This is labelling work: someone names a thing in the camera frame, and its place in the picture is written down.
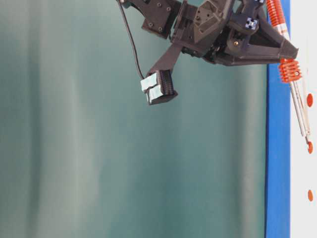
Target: orange dot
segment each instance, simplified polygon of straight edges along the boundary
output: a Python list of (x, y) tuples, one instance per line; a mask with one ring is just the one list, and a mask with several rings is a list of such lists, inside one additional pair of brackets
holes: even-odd
[(310, 202), (312, 202), (314, 199), (313, 192), (311, 190), (308, 191), (308, 199)]
[(307, 105), (309, 107), (311, 107), (313, 105), (313, 102), (314, 102), (314, 98), (313, 98), (313, 95), (310, 93), (308, 96), (307, 96)]
[(311, 142), (308, 142), (308, 152), (311, 154), (314, 150), (313, 144)]

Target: blue strip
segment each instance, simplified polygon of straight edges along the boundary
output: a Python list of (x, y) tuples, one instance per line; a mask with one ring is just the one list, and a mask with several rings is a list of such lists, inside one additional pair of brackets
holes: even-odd
[[(290, 0), (281, 0), (290, 29)], [(266, 238), (290, 238), (290, 89), (267, 67)]]

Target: white surface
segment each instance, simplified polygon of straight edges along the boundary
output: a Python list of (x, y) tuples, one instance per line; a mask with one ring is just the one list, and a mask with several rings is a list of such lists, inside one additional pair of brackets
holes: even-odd
[[(317, 237), (317, 44), (314, 18), (317, 3), (311, 0), (291, 1), (291, 38), (300, 48), (298, 61), (305, 77), (308, 93), (315, 99), (309, 109), (313, 154), (300, 134), (295, 109), (291, 108), (291, 238)], [(308, 200), (308, 191), (314, 194)]]

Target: black cable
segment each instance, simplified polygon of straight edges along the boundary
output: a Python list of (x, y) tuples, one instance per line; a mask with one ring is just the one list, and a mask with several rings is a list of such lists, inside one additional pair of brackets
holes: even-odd
[(117, 0), (117, 3), (119, 4), (119, 8), (120, 8), (120, 11), (121, 11), (121, 14), (122, 14), (122, 17), (123, 17), (125, 28), (127, 29), (127, 32), (128, 32), (129, 38), (130, 38), (130, 42), (131, 42), (132, 50), (133, 50), (133, 54), (134, 54), (134, 61), (135, 61), (135, 65), (137, 67), (137, 71), (139, 73), (140, 78), (144, 79), (144, 76), (143, 76), (143, 74), (141, 72), (140, 65), (139, 65), (137, 49), (136, 49), (135, 44), (134, 44), (134, 40), (133, 40), (131, 31), (130, 31), (130, 27), (129, 27), (127, 18), (125, 16), (125, 13), (124, 13), (123, 7), (122, 7), (122, 5), (120, 3), (120, 0)]

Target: shock absorber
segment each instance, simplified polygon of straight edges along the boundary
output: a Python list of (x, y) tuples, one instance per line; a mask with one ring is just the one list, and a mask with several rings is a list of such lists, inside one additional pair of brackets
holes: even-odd
[[(273, 27), (288, 41), (290, 41), (289, 32), (286, 25), (285, 16), (280, 0), (266, 0), (267, 10)], [(307, 113), (307, 106), (313, 104), (313, 96), (308, 95), (307, 101), (304, 104), (299, 90), (298, 82), (302, 78), (302, 73), (299, 68), (299, 63), (294, 59), (282, 59), (279, 66), (282, 82), (289, 83), (292, 98), (294, 101), (295, 111), (298, 118), (302, 136), (305, 137), (308, 144), (308, 152), (313, 152), (313, 144), (310, 141), (310, 125)]]

